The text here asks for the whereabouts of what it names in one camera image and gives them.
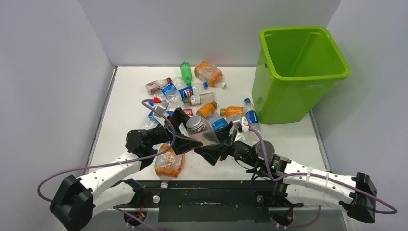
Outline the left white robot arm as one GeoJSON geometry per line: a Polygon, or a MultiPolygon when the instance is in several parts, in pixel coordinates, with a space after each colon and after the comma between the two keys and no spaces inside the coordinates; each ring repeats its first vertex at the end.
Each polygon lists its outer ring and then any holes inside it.
{"type": "Polygon", "coordinates": [[[143,193],[135,180],[126,177],[149,166],[159,151],[153,147],[168,143],[177,154],[184,154],[202,146],[199,141],[180,132],[190,119],[177,108],[152,129],[136,129],[126,136],[126,151],[108,164],[96,166],[95,171],[63,179],[49,210],[69,231],[83,229],[100,212],[121,204],[138,207],[143,193]]]}

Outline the red label water bottle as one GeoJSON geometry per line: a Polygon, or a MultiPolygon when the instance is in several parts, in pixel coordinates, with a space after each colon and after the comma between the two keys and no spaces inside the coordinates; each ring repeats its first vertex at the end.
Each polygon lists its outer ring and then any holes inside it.
{"type": "Polygon", "coordinates": [[[187,115],[187,116],[189,116],[189,117],[193,117],[194,116],[194,112],[193,112],[193,110],[192,109],[183,109],[183,112],[187,115]]]}

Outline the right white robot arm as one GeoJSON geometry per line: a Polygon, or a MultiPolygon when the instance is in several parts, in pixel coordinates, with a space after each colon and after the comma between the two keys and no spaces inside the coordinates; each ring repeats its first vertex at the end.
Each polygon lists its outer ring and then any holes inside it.
{"type": "Polygon", "coordinates": [[[333,174],[279,156],[271,143],[261,139],[253,129],[249,131],[259,138],[257,144],[249,146],[236,141],[238,132],[245,128],[233,126],[223,142],[196,148],[195,152],[211,165],[232,156],[252,166],[252,173],[280,184],[283,187],[272,193],[272,200],[278,206],[288,202],[315,204],[342,210],[363,223],[375,222],[377,190],[369,175],[361,172],[354,176],[333,174]]]}

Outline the clear jar silver lid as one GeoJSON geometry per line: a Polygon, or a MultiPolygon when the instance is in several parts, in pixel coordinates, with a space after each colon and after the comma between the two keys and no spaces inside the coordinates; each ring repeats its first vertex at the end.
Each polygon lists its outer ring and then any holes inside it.
{"type": "Polygon", "coordinates": [[[186,130],[191,138],[201,142],[203,146],[220,143],[212,126],[199,115],[195,115],[187,121],[186,130]]]}

